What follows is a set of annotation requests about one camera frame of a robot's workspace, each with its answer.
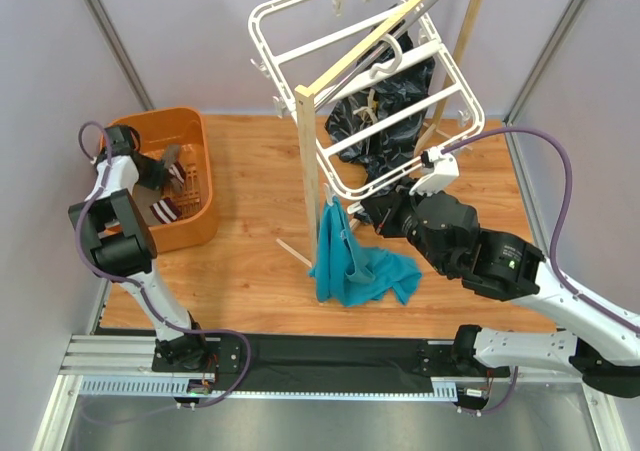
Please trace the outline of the grey maroon striped sock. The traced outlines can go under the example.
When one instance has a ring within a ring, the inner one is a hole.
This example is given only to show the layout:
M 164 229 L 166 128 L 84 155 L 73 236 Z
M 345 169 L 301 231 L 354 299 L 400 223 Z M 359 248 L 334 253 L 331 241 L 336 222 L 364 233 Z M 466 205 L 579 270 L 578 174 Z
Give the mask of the grey maroon striped sock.
M 182 216 L 173 201 L 168 197 L 163 197 L 160 190 L 135 186 L 133 199 L 149 227 L 171 224 Z

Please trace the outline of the teal cloth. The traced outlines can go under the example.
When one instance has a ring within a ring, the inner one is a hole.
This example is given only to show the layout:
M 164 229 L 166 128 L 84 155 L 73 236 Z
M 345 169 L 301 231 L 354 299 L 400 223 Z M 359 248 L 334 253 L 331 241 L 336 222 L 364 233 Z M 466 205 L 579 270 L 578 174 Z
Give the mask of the teal cloth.
M 381 300 L 392 291 L 405 305 L 419 288 L 422 272 L 408 256 L 359 244 L 338 198 L 324 205 L 315 265 L 309 271 L 320 302 L 345 307 Z

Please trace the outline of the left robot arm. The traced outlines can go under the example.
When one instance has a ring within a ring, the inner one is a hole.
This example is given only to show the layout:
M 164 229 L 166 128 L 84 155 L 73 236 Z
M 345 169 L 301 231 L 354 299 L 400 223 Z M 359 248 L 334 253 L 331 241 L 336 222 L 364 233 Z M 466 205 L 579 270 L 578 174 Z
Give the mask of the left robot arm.
M 96 182 L 82 202 L 68 209 L 78 254 L 95 275 L 121 285 L 142 308 L 155 330 L 155 355 L 162 364 L 208 372 L 213 354 L 199 324 L 161 277 L 157 247 L 145 220 L 152 216 L 157 224 L 171 224 L 181 213 L 168 198 L 138 205 L 133 197 L 135 186 L 153 192 L 184 190 L 180 148 L 171 145 L 153 159 L 141 153 L 140 135 L 133 127 L 99 130 L 104 143 L 91 159 Z

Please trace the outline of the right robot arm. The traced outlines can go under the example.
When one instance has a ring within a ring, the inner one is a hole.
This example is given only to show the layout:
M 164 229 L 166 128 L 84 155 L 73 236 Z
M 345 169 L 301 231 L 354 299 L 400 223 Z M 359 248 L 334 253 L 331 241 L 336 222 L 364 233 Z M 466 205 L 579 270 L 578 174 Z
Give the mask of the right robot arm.
M 551 333 L 460 326 L 450 360 L 463 374 L 538 368 L 578 376 L 611 396 L 638 397 L 637 332 L 619 323 L 621 311 L 598 310 L 594 293 L 572 294 L 537 247 L 514 234 L 482 227 L 474 207 L 445 192 L 392 192 L 366 198 L 362 206 L 377 234 L 406 239 L 438 274 L 460 280 L 478 296 L 532 309 L 557 324 Z

